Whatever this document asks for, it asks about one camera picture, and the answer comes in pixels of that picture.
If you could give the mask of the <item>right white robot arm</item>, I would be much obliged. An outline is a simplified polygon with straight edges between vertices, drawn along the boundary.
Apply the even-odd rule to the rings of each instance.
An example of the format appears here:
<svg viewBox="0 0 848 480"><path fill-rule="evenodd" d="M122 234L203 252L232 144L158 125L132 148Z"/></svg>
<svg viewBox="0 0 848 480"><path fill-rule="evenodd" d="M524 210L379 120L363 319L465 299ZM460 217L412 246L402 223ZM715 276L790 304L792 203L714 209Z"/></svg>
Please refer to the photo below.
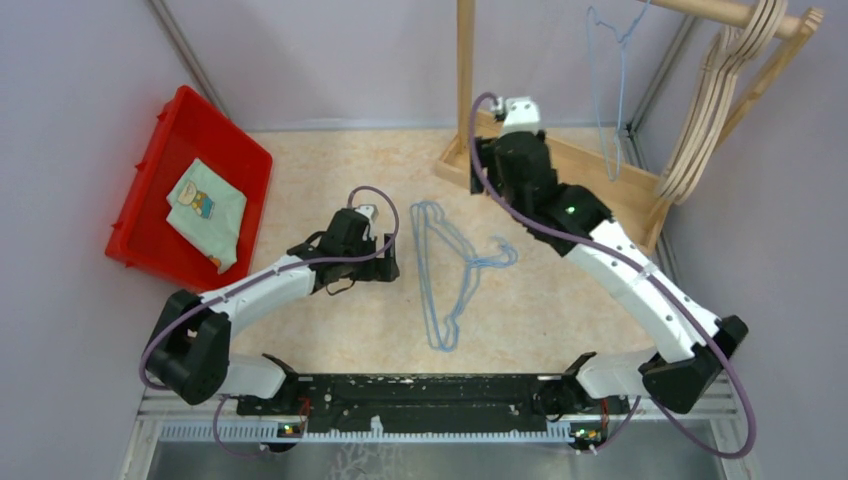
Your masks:
<svg viewBox="0 0 848 480"><path fill-rule="evenodd" d="M694 302L592 191L560 182L543 133L477 137L471 166L472 193L501 199L536 240L594 278L653 341L642 351L582 355L565 373L567 406L588 412L602 398L634 395L690 412L747 336L747 325Z"/></svg>

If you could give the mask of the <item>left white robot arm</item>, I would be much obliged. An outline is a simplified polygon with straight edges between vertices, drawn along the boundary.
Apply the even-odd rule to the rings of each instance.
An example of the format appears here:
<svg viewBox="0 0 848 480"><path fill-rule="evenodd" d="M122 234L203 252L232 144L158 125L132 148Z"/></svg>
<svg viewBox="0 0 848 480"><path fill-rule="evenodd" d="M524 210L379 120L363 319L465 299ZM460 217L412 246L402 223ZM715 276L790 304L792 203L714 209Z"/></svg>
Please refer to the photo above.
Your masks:
<svg viewBox="0 0 848 480"><path fill-rule="evenodd" d="M269 354L235 354L231 342L273 311L336 282L396 280L395 236L377 235L377 215L372 204L342 208L326 230L271 266L216 290L172 294L142 354L141 378L189 405L250 396L277 414L292 411L300 399L294 370Z"/></svg>

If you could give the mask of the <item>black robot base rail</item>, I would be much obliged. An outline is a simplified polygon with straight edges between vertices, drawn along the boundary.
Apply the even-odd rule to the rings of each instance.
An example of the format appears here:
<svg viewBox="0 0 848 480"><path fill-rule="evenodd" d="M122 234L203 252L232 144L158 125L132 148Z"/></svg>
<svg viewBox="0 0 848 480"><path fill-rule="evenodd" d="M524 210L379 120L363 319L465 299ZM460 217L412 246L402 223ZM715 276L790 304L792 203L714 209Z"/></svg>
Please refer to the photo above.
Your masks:
<svg viewBox="0 0 848 480"><path fill-rule="evenodd" d="M359 433L378 418L391 434L541 433L630 404L579 398L559 375L303 374L270 399L239 398L241 416L292 415L309 433Z"/></svg>

